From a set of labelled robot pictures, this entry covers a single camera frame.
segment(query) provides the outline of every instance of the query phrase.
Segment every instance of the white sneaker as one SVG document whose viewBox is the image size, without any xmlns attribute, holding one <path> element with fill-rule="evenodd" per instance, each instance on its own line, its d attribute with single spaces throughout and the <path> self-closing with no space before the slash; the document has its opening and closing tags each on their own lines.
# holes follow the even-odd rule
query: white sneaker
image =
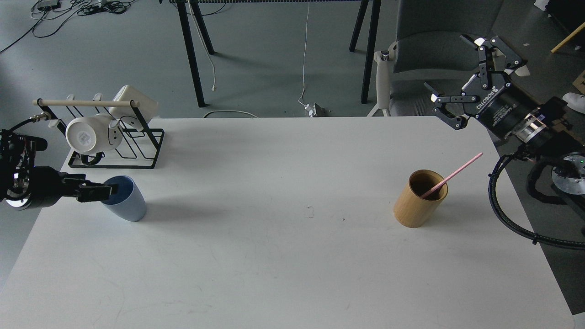
<svg viewBox="0 0 585 329">
<path fill-rule="evenodd" d="M 575 94 L 574 92 L 567 92 L 563 96 L 563 100 L 567 102 L 567 106 L 573 110 L 585 114 L 585 95 Z"/>
</svg>

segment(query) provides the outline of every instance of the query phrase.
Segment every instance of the dish rack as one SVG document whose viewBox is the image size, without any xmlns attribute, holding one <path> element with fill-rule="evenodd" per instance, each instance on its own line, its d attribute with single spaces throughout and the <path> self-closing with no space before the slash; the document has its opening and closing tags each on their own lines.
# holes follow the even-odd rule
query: dish rack
<svg viewBox="0 0 585 329">
<path fill-rule="evenodd" d="M 51 120 L 53 120 L 51 125 L 59 129 L 63 136 L 66 135 L 67 124 L 49 106 L 65 107 L 72 119 L 82 117 L 84 113 L 89 114 L 87 109 L 80 111 L 79 108 L 81 107 L 93 108 L 91 112 L 96 111 L 97 114 L 107 113 L 110 116 L 108 107 L 132 108 L 136 118 L 142 124 L 142 131 L 128 128 L 123 121 L 120 121 L 123 141 L 116 149 L 104 152 L 103 157 L 99 160 L 100 163 L 94 165 L 84 164 L 81 160 L 81 154 L 73 151 L 67 164 L 71 168 L 154 169 L 163 144 L 164 129 L 153 129 L 148 126 L 139 109 L 139 101 L 101 101 L 98 100 L 100 98 L 101 95 L 97 94 L 92 101 L 77 101 L 73 100 L 71 95 L 67 100 L 43 100 L 38 98 L 33 103 L 51 115 Z M 88 156 L 88 158 L 95 159 L 95 156 Z"/>
</svg>

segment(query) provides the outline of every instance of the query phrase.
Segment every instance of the gray chair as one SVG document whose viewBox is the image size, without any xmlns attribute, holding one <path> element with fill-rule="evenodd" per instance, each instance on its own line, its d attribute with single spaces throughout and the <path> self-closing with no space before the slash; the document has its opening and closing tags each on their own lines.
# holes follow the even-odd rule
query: gray chair
<svg viewBox="0 0 585 329">
<path fill-rule="evenodd" d="M 369 116 L 378 109 L 385 116 L 432 115 L 425 81 L 447 94 L 459 92 L 478 66 L 477 52 L 460 35 L 492 36 L 502 2 L 399 0 L 396 41 L 387 54 L 374 54 L 378 103 Z"/>
</svg>

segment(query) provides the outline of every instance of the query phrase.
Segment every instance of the light blue cup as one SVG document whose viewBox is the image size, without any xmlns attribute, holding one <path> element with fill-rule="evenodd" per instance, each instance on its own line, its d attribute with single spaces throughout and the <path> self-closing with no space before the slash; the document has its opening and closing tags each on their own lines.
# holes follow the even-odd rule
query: light blue cup
<svg viewBox="0 0 585 329">
<path fill-rule="evenodd" d="M 146 214 L 146 203 L 136 183 L 128 176 L 115 176 L 104 184 L 118 184 L 118 192 L 102 204 L 127 221 L 136 222 Z"/>
</svg>

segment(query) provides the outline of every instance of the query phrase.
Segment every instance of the pink straw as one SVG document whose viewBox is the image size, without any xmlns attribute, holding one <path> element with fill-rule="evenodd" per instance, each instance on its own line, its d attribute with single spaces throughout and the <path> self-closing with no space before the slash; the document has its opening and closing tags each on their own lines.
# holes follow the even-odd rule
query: pink straw
<svg viewBox="0 0 585 329">
<path fill-rule="evenodd" d="M 457 175 L 458 173 L 461 172 L 461 170 L 465 169 L 468 165 L 472 164 L 475 160 L 479 159 L 480 156 L 483 155 L 483 152 L 480 152 L 478 155 L 474 156 L 471 160 L 467 161 L 463 166 L 461 166 L 459 169 L 455 170 L 452 174 L 448 175 L 447 178 L 443 179 L 442 181 L 439 182 L 439 184 L 433 186 L 432 189 L 430 189 L 428 192 L 426 192 L 425 194 L 423 194 L 421 196 L 421 198 L 426 198 L 427 196 L 430 196 L 431 193 L 433 193 L 434 191 L 438 190 L 441 188 L 441 186 L 445 185 L 445 183 L 447 183 L 448 180 L 450 180 L 451 178 L 453 178 L 453 176 Z"/>
</svg>

